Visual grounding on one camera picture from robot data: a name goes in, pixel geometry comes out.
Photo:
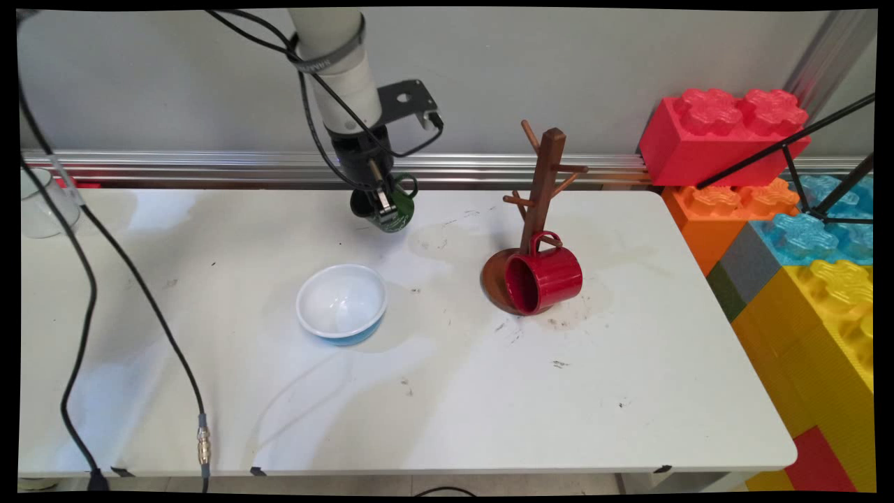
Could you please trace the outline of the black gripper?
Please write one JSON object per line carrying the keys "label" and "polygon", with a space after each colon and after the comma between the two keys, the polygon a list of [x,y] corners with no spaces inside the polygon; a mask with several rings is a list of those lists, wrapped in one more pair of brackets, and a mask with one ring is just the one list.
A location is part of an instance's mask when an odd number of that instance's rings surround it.
{"label": "black gripper", "polygon": [[339,171],[355,189],[351,192],[351,212],[356,217],[376,216],[378,226],[389,226],[394,219],[392,191],[395,182],[392,176],[394,158],[386,148],[392,145],[386,125],[376,125],[372,133],[373,140],[364,131],[356,134],[328,132],[339,160]]}

